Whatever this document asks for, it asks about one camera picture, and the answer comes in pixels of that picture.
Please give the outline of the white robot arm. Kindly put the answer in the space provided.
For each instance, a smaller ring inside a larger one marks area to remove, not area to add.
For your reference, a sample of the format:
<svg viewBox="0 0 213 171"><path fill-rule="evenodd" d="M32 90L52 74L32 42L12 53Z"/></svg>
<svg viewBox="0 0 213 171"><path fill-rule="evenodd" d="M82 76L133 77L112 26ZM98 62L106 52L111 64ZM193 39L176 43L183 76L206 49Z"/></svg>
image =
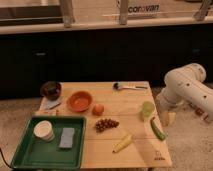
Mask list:
<svg viewBox="0 0 213 171"><path fill-rule="evenodd" d="M202 109L207 123L213 123L213 89L203 84L205 68L198 63L170 70L164 77L165 87L157 95L159 117L163 126L169 126L175 119L172 109L189 101Z"/></svg>

